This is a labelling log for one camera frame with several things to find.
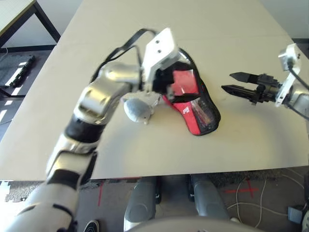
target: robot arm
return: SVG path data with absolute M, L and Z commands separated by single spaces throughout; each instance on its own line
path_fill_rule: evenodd
M 175 63 L 178 53 L 170 29 L 165 29 L 148 43 L 143 70 L 140 66 L 112 62 L 98 69 L 52 152 L 46 181 L 29 195 L 25 208 L 7 231 L 75 231 L 79 187 L 91 177 L 100 137 L 120 98 L 141 86 L 153 91 L 156 71 Z
M 254 75 L 245 72 L 230 74 L 234 79 L 257 84 L 256 90 L 245 89 L 241 86 L 227 85 L 222 88 L 229 94 L 246 98 L 253 104 L 258 102 L 274 102 L 276 107 L 281 104 L 309 120 L 309 87 L 298 76 L 300 72 L 300 51 L 296 44 L 288 45 L 278 56 L 284 71 L 290 71 L 284 82 L 279 83 L 273 76 L 267 74 Z

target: white wall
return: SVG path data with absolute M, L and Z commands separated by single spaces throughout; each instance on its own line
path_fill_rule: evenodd
M 37 0 L 62 35 L 82 0 Z M 38 18 L 33 15 L 7 41 L 4 47 L 56 44 Z
M 309 38 L 309 0 L 260 0 L 292 38 Z M 64 32 L 82 0 L 38 0 L 60 34 Z M 5 47 L 55 44 L 33 15 Z
M 309 38 L 309 0 L 260 0 L 291 38 Z

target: white label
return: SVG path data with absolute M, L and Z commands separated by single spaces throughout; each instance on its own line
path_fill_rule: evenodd
M 185 107 L 184 110 L 183 110 L 183 114 L 186 114 L 186 113 L 189 113 L 189 112 L 190 112 L 189 107 L 188 106 Z

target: table surface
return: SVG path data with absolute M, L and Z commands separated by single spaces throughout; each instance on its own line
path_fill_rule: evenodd
M 0 35 L 2 35 L 36 0 L 0 0 Z
M 0 144 L 0 179 L 43 180 L 49 155 L 95 68 L 135 31 L 170 27 L 195 60 L 221 112 L 217 131 L 193 136 L 181 115 L 160 104 L 148 125 L 120 104 L 98 147 L 93 179 L 258 170 L 308 165 L 305 121 L 291 110 L 231 96 L 234 72 L 279 81 L 279 52 L 292 43 L 258 0 L 83 1 L 41 69 Z M 151 35 L 138 42 L 144 48 Z M 302 54 L 300 75 L 308 81 Z M 123 62 L 135 63 L 134 53 Z

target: small stuffed mouse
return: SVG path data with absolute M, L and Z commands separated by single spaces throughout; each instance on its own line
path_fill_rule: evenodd
M 151 106 L 138 98 L 125 99 L 124 102 L 125 113 L 133 122 L 143 122 L 148 124 L 150 116 L 154 113 L 154 107 L 158 104 L 159 100 Z

